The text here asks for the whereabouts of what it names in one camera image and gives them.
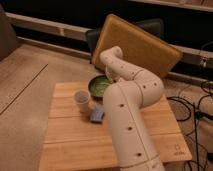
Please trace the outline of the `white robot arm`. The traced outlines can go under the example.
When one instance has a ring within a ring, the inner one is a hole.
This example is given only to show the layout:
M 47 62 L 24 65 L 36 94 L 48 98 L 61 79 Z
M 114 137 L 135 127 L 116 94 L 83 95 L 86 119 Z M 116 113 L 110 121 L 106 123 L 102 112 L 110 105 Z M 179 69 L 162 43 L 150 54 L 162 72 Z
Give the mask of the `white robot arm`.
M 123 78 L 111 84 L 103 96 L 120 170 L 165 171 L 140 112 L 160 100 L 164 85 L 157 75 L 122 60 L 122 56 L 118 46 L 100 54 L 106 68 Z

